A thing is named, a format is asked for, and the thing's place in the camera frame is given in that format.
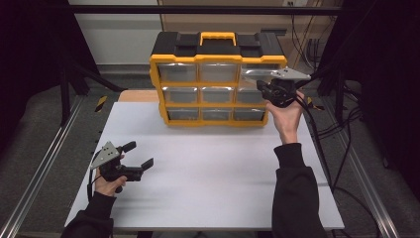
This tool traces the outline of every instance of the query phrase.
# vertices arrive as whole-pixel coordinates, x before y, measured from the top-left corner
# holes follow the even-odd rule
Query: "wall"
[[[72,5],[157,5],[156,0],[69,0]],[[159,15],[76,14],[97,64],[148,64]]]
[[[69,0],[70,4],[119,4],[119,5],[231,5],[231,6],[282,6],[283,0]],[[309,0],[307,6],[334,6],[337,0]],[[300,54],[291,41],[290,16],[238,16],[238,15],[108,15],[76,14],[87,44],[97,64],[149,64],[158,32],[234,31],[259,32],[261,28],[287,29],[279,38],[291,67],[297,66]],[[310,38],[328,39],[334,26],[328,16],[296,16],[295,29],[304,48]]]

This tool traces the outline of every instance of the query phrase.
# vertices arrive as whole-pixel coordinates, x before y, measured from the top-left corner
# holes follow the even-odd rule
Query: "black sleeve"
[[[94,193],[85,210],[80,210],[64,228],[61,238],[108,238],[114,220],[110,218],[116,197]]]
[[[301,144],[274,149],[280,163],[272,204],[275,238],[327,237],[318,215],[318,185],[302,158]]]

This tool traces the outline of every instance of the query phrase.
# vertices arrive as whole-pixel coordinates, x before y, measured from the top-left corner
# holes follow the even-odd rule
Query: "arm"
[[[303,163],[301,145],[286,144],[274,151],[281,167],[272,204],[274,237],[327,237],[318,215],[318,186],[312,169]]]
[[[116,200],[115,189],[125,185],[126,177],[108,182],[96,171],[95,193],[85,210],[77,213],[68,223],[61,238],[102,238],[112,234],[114,220],[110,218],[112,206]]]
[[[312,169],[306,167],[301,144],[297,143],[302,107],[296,101],[286,108],[278,108],[269,101],[282,146],[274,149],[280,169],[276,171],[272,204],[272,233],[275,238],[327,237],[318,215],[318,186]]]

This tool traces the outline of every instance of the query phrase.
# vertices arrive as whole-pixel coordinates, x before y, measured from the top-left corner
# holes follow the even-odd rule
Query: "hand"
[[[296,91],[298,97],[304,98],[303,93]],[[284,144],[297,143],[297,127],[299,126],[300,116],[302,115],[303,108],[297,101],[293,101],[286,108],[279,108],[266,100],[266,109],[272,114],[274,118],[274,125],[280,134],[281,142]]]
[[[125,186],[127,177],[119,177],[114,181],[107,181],[105,178],[100,177],[101,172],[98,169],[96,169],[96,176],[95,176],[95,191],[102,193],[107,196],[114,196],[115,195],[115,189],[119,186]]]

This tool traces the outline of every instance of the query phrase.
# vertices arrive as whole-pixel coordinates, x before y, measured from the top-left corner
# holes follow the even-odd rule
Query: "white tabletop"
[[[298,129],[303,158],[320,191],[320,218],[326,229],[343,228],[315,147],[302,117]],[[154,158],[141,181],[127,182],[112,210],[115,228],[130,230],[262,230],[271,224],[271,206],[280,145],[271,118],[264,127],[168,127],[156,102],[114,104],[98,143],[137,148],[122,164],[138,167]],[[65,225],[87,205],[88,172]]]

